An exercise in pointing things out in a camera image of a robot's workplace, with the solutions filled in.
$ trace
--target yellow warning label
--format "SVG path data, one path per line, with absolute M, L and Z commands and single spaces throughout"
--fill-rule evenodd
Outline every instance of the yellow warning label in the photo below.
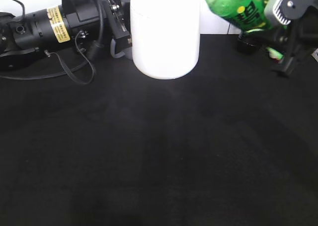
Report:
M 71 38 L 63 22 L 63 18 L 59 7 L 57 6 L 53 8 L 48 8 L 47 11 L 53 32 L 56 36 L 56 39 L 58 39 L 58 42 L 63 43 L 66 41 L 70 41 Z

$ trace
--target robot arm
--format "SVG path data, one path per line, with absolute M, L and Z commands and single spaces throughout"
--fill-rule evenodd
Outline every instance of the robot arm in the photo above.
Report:
M 266 17 L 278 27 L 246 35 L 284 53 L 273 70 L 289 76 L 295 67 L 318 48 L 318 0 L 270 0 Z

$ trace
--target white cylindrical container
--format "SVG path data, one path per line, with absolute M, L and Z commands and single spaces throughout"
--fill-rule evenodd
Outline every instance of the white cylindrical container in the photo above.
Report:
M 131 0 L 133 60 L 158 79 L 186 75 L 200 47 L 199 0 Z

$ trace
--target screw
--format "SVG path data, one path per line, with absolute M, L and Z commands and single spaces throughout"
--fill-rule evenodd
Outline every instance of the screw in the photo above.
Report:
M 119 9 L 119 5 L 113 5 L 111 8 L 114 10 L 114 11 L 117 11 Z
M 86 32 L 81 31 L 81 32 L 80 32 L 80 37 L 83 38 L 83 39 L 85 39 L 85 38 L 86 38 Z
M 288 7 L 294 7 L 293 1 L 288 1 L 287 6 L 288 6 Z

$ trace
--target bottle label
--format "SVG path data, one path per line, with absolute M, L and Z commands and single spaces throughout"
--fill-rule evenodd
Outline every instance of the bottle label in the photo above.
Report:
M 253 29 L 269 29 L 264 10 L 269 0 L 244 0 L 236 12 L 223 18 L 242 31 Z

